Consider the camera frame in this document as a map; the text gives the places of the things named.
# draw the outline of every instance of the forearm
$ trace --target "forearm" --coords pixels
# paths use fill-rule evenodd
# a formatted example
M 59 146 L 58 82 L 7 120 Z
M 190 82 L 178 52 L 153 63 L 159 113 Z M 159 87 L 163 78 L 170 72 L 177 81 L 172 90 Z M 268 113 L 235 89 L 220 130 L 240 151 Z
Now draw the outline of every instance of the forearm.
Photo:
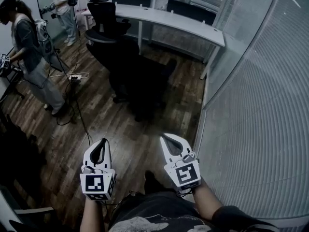
M 13 50 L 9 53 L 9 58 L 13 57 L 16 54 L 16 50 L 15 48 L 13 48 Z
M 11 62 L 15 62 L 17 60 L 22 60 L 25 52 L 26 52 L 26 48 L 22 48 L 18 53 L 14 54 L 12 57 L 10 57 Z
M 194 200 L 201 217 L 211 220 L 213 214 L 223 205 L 209 189 L 203 178 L 201 181 L 201 185 L 193 190 Z
M 62 5 L 66 4 L 66 3 L 68 3 L 68 1 L 61 1 L 61 2 L 59 2 L 59 3 L 56 3 L 56 4 L 55 4 L 55 7 L 56 7 L 56 8 L 61 7 Z
M 83 220 L 80 232 L 104 231 L 102 206 L 86 198 Z

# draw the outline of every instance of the woman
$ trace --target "woman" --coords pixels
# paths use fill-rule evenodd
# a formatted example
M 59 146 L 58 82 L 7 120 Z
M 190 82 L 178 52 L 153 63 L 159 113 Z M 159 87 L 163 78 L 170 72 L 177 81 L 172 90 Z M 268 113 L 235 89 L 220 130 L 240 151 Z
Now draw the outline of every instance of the woman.
M 19 61 L 24 79 L 33 95 L 41 102 L 52 106 L 55 115 L 65 101 L 54 83 L 45 73 L 45 60 L 40 54 L 36 25 L 29 9 L 21 0 L 4 0 L 0 5 L 0 22 L 12 23 L 14 49 L 9 54 L 11 63 Z

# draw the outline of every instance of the white pants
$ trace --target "white pants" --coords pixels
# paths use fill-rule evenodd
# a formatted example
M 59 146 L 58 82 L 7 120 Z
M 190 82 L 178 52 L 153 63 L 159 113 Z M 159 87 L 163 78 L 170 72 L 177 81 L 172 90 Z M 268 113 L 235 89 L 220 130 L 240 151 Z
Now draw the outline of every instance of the white pants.
M 62 15 L 58 15 L 58 20 L 61 26 L 66 30 L 69 41 L 76 40 L 75 22 L 72 16 L 72 9 Z
M 45 64 L 46 61 L 42 58 L 31 73 L 27 73 L 23 68 L 24 79 L 28 82 L 31 92 L 39 101 L 51 105 L 55 110 L 59 110 L 65 101 L 55 84 L 50 80 L 50 77 L 46 79 Z

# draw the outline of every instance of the wooden floor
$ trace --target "wooden floor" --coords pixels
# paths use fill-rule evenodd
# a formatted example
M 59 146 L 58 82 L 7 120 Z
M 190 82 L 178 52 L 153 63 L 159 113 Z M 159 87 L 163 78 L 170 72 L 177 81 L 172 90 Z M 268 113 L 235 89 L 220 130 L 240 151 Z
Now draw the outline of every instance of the wooden floor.
M 130 190 L 143 192 L 143 174 L 147 169 L 154 171 L 162 183 L 170 185 L 163 168 L 165 161 L 159 135 L 170 132 L 194 143 L 204 91 L 204 81 L 199 77 L 204 65 L 144 44 L 142 51 L 146 57 L 163 64 L 174 58 L 178 64 L 165 93 L 166 108 L 157 110 L 151 121 L 138 123 L 126 103 L 113 103 L 109 72 L 92 57 L 85 43 L 82 35 L 81 46 L 79 42 L 70 48 L 63 43 L 57 46 L 70 70 L 78 57 L 75 73 L 90 74 L 76 88 L 76 93 L 92 141 L 105 137 L 110 142 L 112 166 L 117 173 L 114 203 L 121 201 Z M 65 96 L 66 77 L 53 77 L 52 80 Z M 9 94 L 1 104 L 2 109 L 28 136 L 37 136 L 39 151 L 45 154 L 47 164 L 40 173 L 42 198 L 29 196 L 17 181 L 14 186 L 31 208 L 52 206 L 64 224 L 78 228 L 85 200 L 79 174 L 83 154 L 89 145 L 76 103 L 72 103 L 75 109 L 73 122 L 59 126 L 50 111 L 45 111 L 43 104 L 31 94 L 26 82 L 17 85 L 17 89 L 26 98 L 21 100 L 17 95 Z M 70 114 L 68 111 L 59 123 L 66 122 Z

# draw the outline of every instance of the white desk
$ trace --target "white desk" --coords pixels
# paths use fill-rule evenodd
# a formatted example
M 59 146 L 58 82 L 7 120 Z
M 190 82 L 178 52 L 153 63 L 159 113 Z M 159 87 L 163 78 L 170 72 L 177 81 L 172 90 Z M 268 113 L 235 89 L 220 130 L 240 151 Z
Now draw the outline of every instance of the white desk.
M 10 220 L 22 223 L 15 211 L 9 206 L 0 191 L 0 222 L 7 231 L 16 231 L 10 224 Z
M 89 29 L 88 18 L 91 16 L 89 10 L 82 13 L 85 19 L 86 29 Z M 223 34 L 221 31 L 196 20 L 190 19 L 188 17 L 172 14 L 167 11 L 156 10 L 151 8 L 143 8 L 138 6 L 130 6 L 130 5 L 116 5 L 116 16 L 128 19 L 135 19 L 139 22 L 139 38 L 138 43 L 141 49 L 141 41 L 142 41 L 142 23 L 148 22 L 153 24 L 158 24 L 161 26 L 178 29 L 184 31 L 186 33 L 195 35 L 199 38 L 202 38 L 216 46 L 213 53 L 211 54 L 210 59 L 201 75 L 201 79 L 205 78 L 205 75 L 215 59 L 216 55 L 220 47 L 225 47 Z

